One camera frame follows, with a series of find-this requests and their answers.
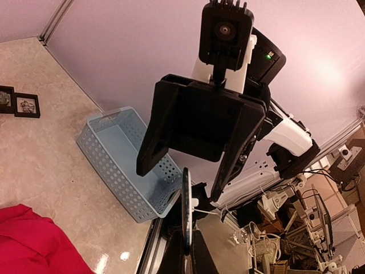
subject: floor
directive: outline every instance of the floor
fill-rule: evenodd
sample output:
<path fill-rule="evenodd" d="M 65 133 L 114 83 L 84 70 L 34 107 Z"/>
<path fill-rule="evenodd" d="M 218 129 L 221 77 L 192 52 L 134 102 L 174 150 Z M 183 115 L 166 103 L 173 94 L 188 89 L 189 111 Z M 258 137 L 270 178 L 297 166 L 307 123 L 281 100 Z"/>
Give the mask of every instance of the floor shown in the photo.
<path fill-rule="evenodd" d="M 0 208 L 52 218 L 96 274 L 135 273 L 150 222 L 137 224 L 76 145 L 100 110 L 36 38 L 0 44 L 0 85 L 38 94 L 40 119 L 0 115 Z"/>
<path fill-rule="evenodd" d="M 246 245 L 234 245 L 229 238 L 234 230 L 221 223 L 216 215 L 208 215 L 197 223 L 220 274 L 246 274 L 249 254 Z"/>

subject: basket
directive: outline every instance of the basket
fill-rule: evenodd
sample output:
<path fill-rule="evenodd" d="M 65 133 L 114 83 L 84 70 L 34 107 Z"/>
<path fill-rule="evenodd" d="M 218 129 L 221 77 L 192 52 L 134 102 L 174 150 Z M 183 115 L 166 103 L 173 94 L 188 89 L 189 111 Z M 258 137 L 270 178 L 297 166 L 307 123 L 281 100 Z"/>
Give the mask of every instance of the basket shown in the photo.
<path fill-rule="evenodd" d="M 136 173 L 147 130 L 132 107 L 87 119 L 77 144 L 118 201 L 138 223 L 166 217 L 180 195 L 182 172 L 165 155 L 144 177 Z"/>

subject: marble table surface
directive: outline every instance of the marble table surface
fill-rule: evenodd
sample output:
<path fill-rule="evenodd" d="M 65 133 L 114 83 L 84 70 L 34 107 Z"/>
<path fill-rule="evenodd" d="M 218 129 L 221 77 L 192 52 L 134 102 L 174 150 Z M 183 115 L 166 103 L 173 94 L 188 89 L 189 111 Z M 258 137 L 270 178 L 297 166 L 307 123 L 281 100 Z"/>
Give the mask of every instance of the marble table surface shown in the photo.
<path fill-rule="evenodd" d="M 41 113 L 0 114 L 0 208 L 52 218 L 96 274 L 135 273 L 150 222 L 135 223 L 76 144 L 98 107 L 36 38 L 0 44 L 0 85 L 37 94 Z"/>

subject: red cloth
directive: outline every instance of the red cloth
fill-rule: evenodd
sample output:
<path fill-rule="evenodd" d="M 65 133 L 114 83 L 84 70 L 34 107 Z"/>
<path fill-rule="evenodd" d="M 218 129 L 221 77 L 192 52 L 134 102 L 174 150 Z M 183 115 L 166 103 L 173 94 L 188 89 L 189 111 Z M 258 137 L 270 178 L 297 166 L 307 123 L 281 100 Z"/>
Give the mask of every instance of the red cloth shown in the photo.
<path fill-rule="evenodd" d="M 66 234 L 25 205 L 0 209 L 0 274 L 93 274 Z"/>

